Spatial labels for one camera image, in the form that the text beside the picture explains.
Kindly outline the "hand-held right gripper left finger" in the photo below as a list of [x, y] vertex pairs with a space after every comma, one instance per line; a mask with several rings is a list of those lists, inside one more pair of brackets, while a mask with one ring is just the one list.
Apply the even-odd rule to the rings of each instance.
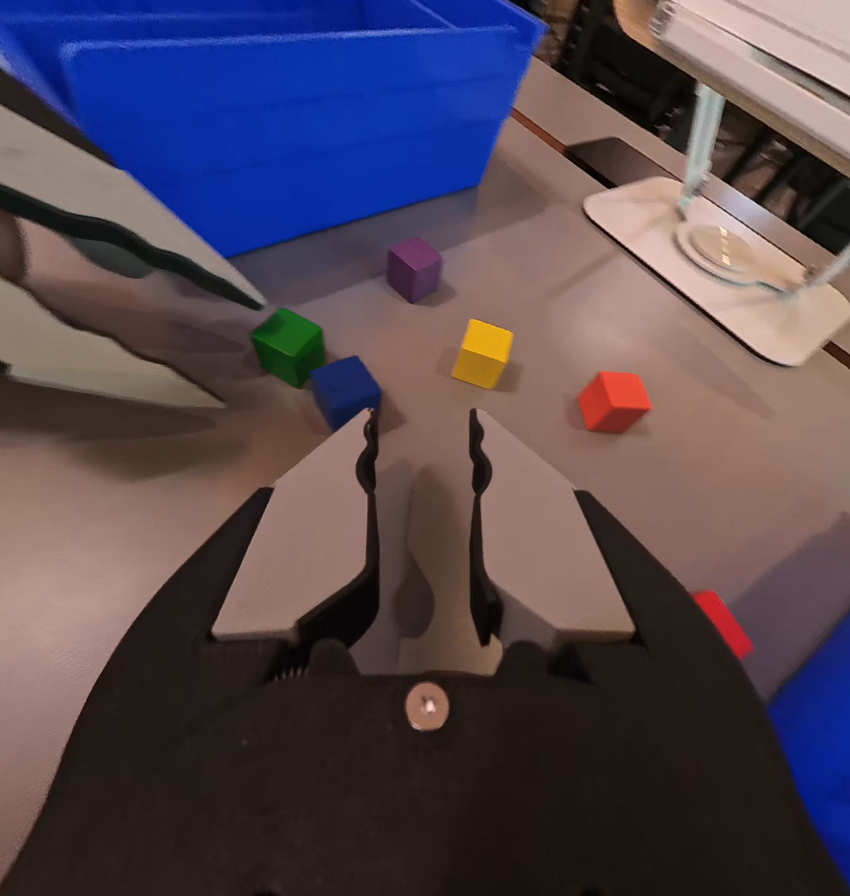
[[364, 409], [274, 483], [216, 639], [362, 638], [379, 606], [377, 448], [377, 412]]

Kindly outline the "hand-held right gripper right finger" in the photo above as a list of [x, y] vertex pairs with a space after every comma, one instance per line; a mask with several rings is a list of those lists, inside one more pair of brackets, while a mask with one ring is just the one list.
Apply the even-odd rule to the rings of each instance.
[[576, 487], [486, 411], [472, 409], [468, 426], [470, 609], [481, 645], [557, 651], [630, 639], [634, 622]]

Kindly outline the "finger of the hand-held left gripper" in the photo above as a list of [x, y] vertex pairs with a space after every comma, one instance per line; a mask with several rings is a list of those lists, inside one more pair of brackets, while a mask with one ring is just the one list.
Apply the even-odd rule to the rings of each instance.
[[64, 322], [0, 277], [0, 365], [16, 382], [175, 409], [222, 409], [221, 399], [107, 335]]
[[125, 171], [0, 104], [0, 210], [112, 245], [243, 308], [260, 292]]

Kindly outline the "blue wooden cube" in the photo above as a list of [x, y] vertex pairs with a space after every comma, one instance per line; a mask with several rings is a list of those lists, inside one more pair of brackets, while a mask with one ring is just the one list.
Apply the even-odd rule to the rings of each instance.
[[343, 357], [319, 366], [311, 372], [309, 382], [331, 432], [364, 410], [381, 408], [381, 387], [359, 356]]

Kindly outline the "orange wooden cube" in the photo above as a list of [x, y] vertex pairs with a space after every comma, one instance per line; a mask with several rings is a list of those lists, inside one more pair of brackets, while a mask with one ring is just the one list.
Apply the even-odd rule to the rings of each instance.
[[622, 434], [653, 410], [641, 377], [635, 373], [600, 371], [577, 396], [588, 431]]

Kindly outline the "green wooden cube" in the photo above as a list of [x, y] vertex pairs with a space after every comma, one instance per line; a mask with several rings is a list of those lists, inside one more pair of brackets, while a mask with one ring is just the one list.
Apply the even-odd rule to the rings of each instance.
[[251, 342], [261, 368], [296, 389], [326, 363], [322, 328], [289, 308], [278, 308], [252, 330]]

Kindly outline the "large blue plastic bin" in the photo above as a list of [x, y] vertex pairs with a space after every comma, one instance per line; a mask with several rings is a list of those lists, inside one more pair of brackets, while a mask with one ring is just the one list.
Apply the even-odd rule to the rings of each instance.
[[0, 66], [234, 256], [479, 185], [547, 29], [499, 1], [0, 1]]

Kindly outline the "yellow wooden cube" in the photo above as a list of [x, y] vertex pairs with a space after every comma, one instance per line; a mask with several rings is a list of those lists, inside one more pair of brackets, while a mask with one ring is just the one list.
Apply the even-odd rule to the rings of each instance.
[[511, 330], [470, 319], [453, 364], [452, 377], [482, 389], [496, 389], [509, 364], [513, 340]]

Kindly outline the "purple wooden cube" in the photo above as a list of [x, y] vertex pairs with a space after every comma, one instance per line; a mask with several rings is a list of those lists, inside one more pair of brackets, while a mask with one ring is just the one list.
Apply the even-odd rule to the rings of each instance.
[[387, 283], [405, 301], [415, 305], [438, 289], [443, 262], [443, 255], [425, 239], [403, 240], [387, 252]]

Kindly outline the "grey desk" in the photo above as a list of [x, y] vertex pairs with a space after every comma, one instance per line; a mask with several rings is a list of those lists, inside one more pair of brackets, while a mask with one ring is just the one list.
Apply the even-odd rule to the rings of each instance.
[[[691, 590], [739, 602], [767, 696], [850, 606], [850, 328], [799, 368], [766, 364], [583, 214], [598, 190], [566, 144], [618, 137], [678, 173], [676, 151], [535, 61], [478, 190], [234, 260], [274, 308], [322, 326], [384, 392], [379, 486], [436, 599], [404, 665], [487, 670], [467, 603], [469, 409], [485, 409], [592, 491]], [[132, 406], [0, 376], [0, 880], [42, 805], [95, 679], [148, 599], [257, 487], [328, 435], [303, 392], [259, 373], [260, 315], [163, 273], [127, 279], [30, 233], [39, 271], [108, 292], [101, 318], [223, 387], [219, 413]], [[443, 255], [413, 305], [389, 248]], [[850, 298], [850, 272], [840, 283]], [[514, 334], [494, 390], [452, 377], [468, 321]], [[622, 434], [577, 396], [635, 373], [654, 405]]]

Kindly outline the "red wooden cube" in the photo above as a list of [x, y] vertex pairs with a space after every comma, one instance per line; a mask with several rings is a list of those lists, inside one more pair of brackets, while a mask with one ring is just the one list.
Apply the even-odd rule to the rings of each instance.
[[739, 660], [744, 660], [754, 650], [754, 644], [717, 592], [710, 589], [696, 591], [692, 594], [692, 598], [704, 611], [732, 653]]

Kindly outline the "blue plastic box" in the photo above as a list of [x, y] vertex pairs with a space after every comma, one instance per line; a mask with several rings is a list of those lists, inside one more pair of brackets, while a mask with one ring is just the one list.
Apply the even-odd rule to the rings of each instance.
[[815, 829], [850, 886], [850, 611], [768, 711]]

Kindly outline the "white board with dark edge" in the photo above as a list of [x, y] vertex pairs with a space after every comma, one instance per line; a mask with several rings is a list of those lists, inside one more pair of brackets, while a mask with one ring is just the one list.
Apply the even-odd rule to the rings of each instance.
[[804, 364], [850, 322], [833, 280], [850, 242], [812, 272], [704, 198], [724, 97], [697, 86], [685, 178], [655, 176], [589, 196], [587, 218], [760, 358]]

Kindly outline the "black flat rectangular object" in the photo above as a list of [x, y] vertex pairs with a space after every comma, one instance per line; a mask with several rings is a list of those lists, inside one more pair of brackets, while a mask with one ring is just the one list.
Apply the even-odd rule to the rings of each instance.
[[655, 176], [679, 179], [618, 137], [569, 144], [563, 156], [606, 189]]

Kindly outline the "white monitor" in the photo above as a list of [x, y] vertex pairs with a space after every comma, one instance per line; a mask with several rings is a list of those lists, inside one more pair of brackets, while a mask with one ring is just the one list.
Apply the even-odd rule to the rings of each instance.
[[850, 1], [613, 8], [628, 37], [850, 179]]

